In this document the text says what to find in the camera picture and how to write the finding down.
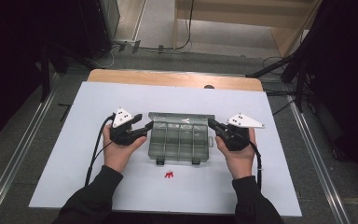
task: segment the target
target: person's left hand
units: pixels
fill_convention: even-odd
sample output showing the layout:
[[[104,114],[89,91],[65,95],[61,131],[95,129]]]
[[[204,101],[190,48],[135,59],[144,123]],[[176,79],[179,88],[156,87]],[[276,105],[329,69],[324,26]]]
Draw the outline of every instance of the person's left hand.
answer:
[[[103,146],[110,144],[103,150],[104,165],[121,173],[126,168],[132,153],[146,141],[146,137],[142,136],[136,139],[129,146],[119,146],[114,142],[111,143],[110,128],[111,124],[107,124],[103,128]]]

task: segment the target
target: hand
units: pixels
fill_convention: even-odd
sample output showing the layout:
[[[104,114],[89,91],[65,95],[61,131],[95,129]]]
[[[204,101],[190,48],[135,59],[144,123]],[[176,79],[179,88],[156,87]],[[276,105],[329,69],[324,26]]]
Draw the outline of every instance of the hand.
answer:
[[[107,124],[103,128],[103,146],[109,144],[103,150],[104,164],[121,173],[126,168],[132,153],[146,141],[146,137],[142,136],[136,139],[129,146],[119,146],[114,142],[111,143],[110,127],[111,124]]]
[[[249,129],[250,140],[255,144],[255,129]],[[251,145],[241,151],[229,151],[225,142],[219,136],[216,136],[217,148],[225,155],[228,170],[234,179],[243,178],[252,175],[252,165],[255,152]]]

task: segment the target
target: black curtain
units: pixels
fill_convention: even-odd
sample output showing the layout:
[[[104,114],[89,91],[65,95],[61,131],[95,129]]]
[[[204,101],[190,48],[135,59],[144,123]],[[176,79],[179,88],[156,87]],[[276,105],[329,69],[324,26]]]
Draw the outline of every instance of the black curtain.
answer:
[[[0,132],[40,85],[37,1],[0,1]]]
[[[282,81],[291,81],[303,61],[313,77],[311,90],[343,132],[334,144],[358,162],[358,1],[322,2]]]

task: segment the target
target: person's right hand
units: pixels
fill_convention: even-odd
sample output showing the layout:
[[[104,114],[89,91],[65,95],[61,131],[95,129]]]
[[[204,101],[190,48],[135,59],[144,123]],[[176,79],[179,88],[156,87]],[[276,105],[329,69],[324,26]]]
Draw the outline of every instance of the person's right hand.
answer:
[[[249,129],[250,140],[255,144],[255,129]],[[249,145],[241,151],[229,151],[225,142],[219,136],[216,136],[217,148],[226,157],[228,170],[231,172],[234,179],[240,179],[252,175],[252,165],[255,157],[255,152],[252,146]]]

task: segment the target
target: black cable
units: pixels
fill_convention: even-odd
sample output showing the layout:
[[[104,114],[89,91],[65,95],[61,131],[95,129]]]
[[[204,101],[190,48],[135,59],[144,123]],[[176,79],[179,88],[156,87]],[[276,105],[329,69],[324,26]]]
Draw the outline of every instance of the black cable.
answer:
[[[249,141],[249,143],[252,146],[252,149],[254,150],[255,155],[257,157],[257,186],[261,189],[261,171],[263,171],[263,167],[261,165],[261,155],[258,152],[258,149],[255,144],[251,141]]]
[[[112,58],[112,62],[109,65],[101,65],[101,64],[95,62],[94,60],[91,60],[91,62],[94,63],[95,65],[100,66],[101,68],[108,68],[108,67],[112,66],[114,64],[114,62],[115,62],[115,57],[113,56],[113,50],[118,48],[118,47],[119,47],[119,45],[114,44],[114,45],[112,45],[112,48],[109,50],[110,51],[110,56]]]
[[[100,152],[97,154],[97,149],[98,149],[98,145],[100,143],[100,140],[101,140],[101,135],[103,133],[103,128],[104,126],[106,125],[107,121],[111,120],[113,118],[113,115],[112,116],[109,116],[104,122],[103,122],[103,125],[101,126],[101,130],[100,132],[98,133],[98,137],[97,137],[97,142],[95,143],[95,148],[94,148],[94,152],[92,153],[92,158],[91,158],[91,163],[89,164],[89,169],[87,171],[87,175],[86,175],[86,183],[84,186],[87,186],[90,182],[90,176],[91,176],[91,172],[92,172],[92,165],[94,164],[95,160],[97,159],[97,156],[101,153],[101,151],[103,149],[100,150]]]
[[[274,92],[286,92],[286,91],[276,91],[276,90],[271,90],[271,89],[266,89],[266,88],[263,88],[264,91],[274,91]]]
[[[189,22],[189,26],[191,26],[191,17],[192,17],[192,12],[193,9],[191,9],[191,13],[190,13],[190,22]],[[191,42],[191,38],[190,38],[190,29],[189,26],[187,26],[187,20],[185,20],[185,25],[186,25],[186,30],[187,30],[187,34],[188,34],[188,40],[187,42],[180,48],[182,49],[184,46],[186,46],[188,43],[190,43],[190,48],[188,48],[185,51],[179,51],[178,49],[173,49],[173,48],[167,48],[167,49],[145,49],[140,47],[141,50],[147,51],[147,52],[153,52],[153,53],[166,53],[166,54],[181,54],[181,53],[186,53],[189,50],[191,50],[191,48],[193,47],[193,43]]]
[[[179,47],[179,48],[176,48],[176,49],[174,49],[174,48],[163,48],[163,49],[174,49],[174,50],[178,50],[178,49],[182,49],[182,48],[184,48],[187,44],[188,44],[188,42],[190,42],[190,37],[191,37],[191,21],[192,21],[192,18],[193,18],[193,7],[194,7],[194,0],[192,0],[191,1],[191,9],[190,9],[190,19],[189,19],[189,21],[188,21],[188,38],[187,38],[187,41],[186,41],[186,43],[182,46],[182,47]]]
[[[302,44],[303,34],[304,34],[304,31],[301,33],[301,36],[300,36],[300,45]],[[267,60],[272,59],[272,58],[280,59],[278,62],[273,63],[272,65],[269,65],[269,66],[268,66],[269,70],[266,71],[266,73],[271,73],[271,74],[273,74],[273,75],[282,75],[283,72],[284,72],[284,70],[285,70],[285,68],[284,68],[283,66],[287,64],[287,62],[286,62],[285,59],[290,59],[292,56],[293,56],[293,54],[292,54],[292,55],[289,55],[289,56],[286,57],[286,58],[282,58],[282,57],[268,57],[268,58],[265,59],[265,60],[263,61],[263,63],[262,63],[262,65],[263,65],[263,70],[267,70],[267,69],[266,69],[266,65],[265,65],[265,63],[266,63]],[[272,72],[273,70],[275,70],[275,69],[278,68],[278,67],[275,67],[274,65],[280,65],[280,66],[281,66],[281,69],[283,69],[283,72],[281,72],[281,73],[274,73],[274,72]],[[261,77],[261,76],[264,75],[264,74],[261,74],[261,71],[256,72],[256,73],[254,73],[254,74],[246,75],[246,77]]]
[[[266,92],[267,96],[286,96],[286,95],[294,95],[295,92],[293,91],[270,91],[270,92]]]
[[[287,103],[284,107],[282,107],[281,109],[275,111],[274,113],[272,113],[272,116],[278,114],[279,112],[281,112],[283,109],[285,109],[287,106],[289,106],[291,103],[293,103],[294,101],[290,101],[289,103]]]

